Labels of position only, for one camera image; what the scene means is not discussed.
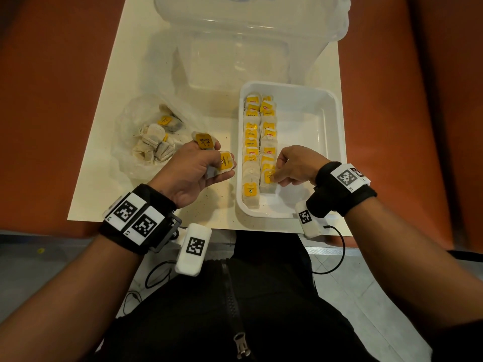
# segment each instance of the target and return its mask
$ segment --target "forearm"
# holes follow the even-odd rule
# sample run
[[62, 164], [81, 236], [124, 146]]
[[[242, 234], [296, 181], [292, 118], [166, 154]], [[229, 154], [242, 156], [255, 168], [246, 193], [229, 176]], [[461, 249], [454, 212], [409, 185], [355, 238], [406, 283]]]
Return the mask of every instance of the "forearm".
[[0, 360], [80, 359], [116, 316], [141, 261], [141, 256], [96, 237], [0, 325]]
[[483, 319], [483, 283], [376, 198], [345, 219], [380, 286], [426, 339]]

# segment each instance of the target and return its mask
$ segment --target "plastic bag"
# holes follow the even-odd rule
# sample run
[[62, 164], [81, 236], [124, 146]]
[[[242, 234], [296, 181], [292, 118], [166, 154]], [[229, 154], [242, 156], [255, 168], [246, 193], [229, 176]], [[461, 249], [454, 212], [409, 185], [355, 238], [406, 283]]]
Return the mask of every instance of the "plastic bag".
[[202, 115], [177, 97], [160, 94], [159, 96], [143, 95], [132, 99], [115, 120], [111, 147], [111, 153], [119, 163], [119, 170], [130, 179], [147, 182], [169, 161], [161, 163], [155, 161], [154, 164], [151, 164], [132, 154], [132, 149], [139, 140], [140, 129], [159, 121], [160, 104], [166, 104], [184, 124], [184, 127], [177, 132], [170, 133], [170, 137], [179, 143], [176, 145], [177, 149], [181, 144], [192, 140], [193, 131], [207, 132], [207, 124]]

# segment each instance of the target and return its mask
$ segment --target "gray floor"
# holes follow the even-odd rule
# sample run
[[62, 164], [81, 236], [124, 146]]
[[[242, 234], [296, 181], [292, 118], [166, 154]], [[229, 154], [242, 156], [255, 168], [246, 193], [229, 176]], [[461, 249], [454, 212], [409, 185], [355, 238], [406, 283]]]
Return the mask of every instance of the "gray floor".
[[[82, 246], [59, 244], [0, 245], [0, 321], [5, 319], [33, 292], [51, 279], [68, 262], [83, 250]], [[230, 257], [231, 251], [209, 251], [206, 259]], [[160, 261], [176, 259], [175, 250], [163, 251], [145, 258], [131, 289], [141, 293], [143, 299], [155, 289], [144, 289], [148, 272]], [[339, 256], [312, 255], [313, 270], [323, 272], [333, 268]], [[483, 279], [483, 264], [462, 262], [463, 266]], [[166, 274], [166, 270], [154, 274], [153, 281]], [[413, 328], [409, 320], [387, 298], [374, 280], [364, 259], [347, 256], [334, 273], [314, 276], [319, 295], [334, 305], [353, 324], [355, 331], [368, 351], [383, 362], [430, 360], [431, 350]], [[129, 298], [126, 312], [138, 302]]]

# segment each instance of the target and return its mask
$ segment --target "black cable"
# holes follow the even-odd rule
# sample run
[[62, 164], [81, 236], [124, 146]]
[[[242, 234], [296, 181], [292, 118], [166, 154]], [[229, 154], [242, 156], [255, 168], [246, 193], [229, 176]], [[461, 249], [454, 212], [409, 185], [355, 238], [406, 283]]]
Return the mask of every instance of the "black cable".
[[344, 260], [344, 257], [345, 257], [345, 241], [344, 241], [344, 237], [342, 236], [341, 232], [339, 230], [337, 230], [334, 226], [330, 226], [330, 225], [324, 226], [324, 229], [334, 229], [335, 231], [337, 231], [337, 233], [341, 237], [341, 239], [342, 239], [342, 258], [341, 258], [341, 261], [339, 261], [339, 264], [337, 264], [335, 266], [335, 268], [329, 270], [328, 272], [321, 272], [321, 273], [312, 271], [312, 273], [314, 273], [314, 274], [329, 274], [329, 273], [332, 273], [333, 271], [335, 271], [337, 268], [339, 268], [341, 266], [342, 261]]
[[168, 274], [162, 279], [160, 280], [159, 282], [156, 282], [155, 284], [152, 284], [151, 286], [148, 285], [148, 282], [149, 282], [149, 277], [154, 273], [154, 271], [159, 268], [160, 266], [162, 265], [165, 265], [165, 264], [176, 264], [176, 261], [174, 260], [166, 260], [166, 261], [163, 261], [161, 263], [159, 263], [157, 266], [155, 266], [153, 269], [151, 269], [151, 272], [149, 272], [148, 276], [146, 277], [146, 280], [144, 282], [144, 286], [147, 288], [147, 289], [150, 289], [150, 288], [153, 288], [155, 286], [158, 286], [160, 283], [162, 283], [166, 278], [168, 279], [168, 282], [170, 280], [170, 274], [171, 274], [171, 271], [172, 271], [172, 268], [170, 268]]
[[126, 302], [128, 301], [128, 297], [129, 295], [132, 295], [132, 297], [134, 297], [136, 300], [138, 300], [139, 303], [142, 303], [142, 297], [141, 297], [141, 294], [137, 291], [129, 291], [125, 298], [124, 298], [124, 306], [122, 306], [122, 313], [124, 314], [124, 316], [126, 316]]

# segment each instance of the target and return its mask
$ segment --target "person's left hand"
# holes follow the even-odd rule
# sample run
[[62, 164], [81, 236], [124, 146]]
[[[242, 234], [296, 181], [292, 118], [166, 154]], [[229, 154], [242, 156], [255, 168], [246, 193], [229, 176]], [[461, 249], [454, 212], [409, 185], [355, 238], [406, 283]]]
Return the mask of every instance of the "person's left hand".
[[202, 150], [195, 141], [184, 144], [148, 185], [172, 200], [177, 208], [190, 205], [203, 189], [235, 175], [231, 170], [205, 180], [206, 168], [220, 167], [221, 164], [221, 145], [218, 141], [214, 148]]

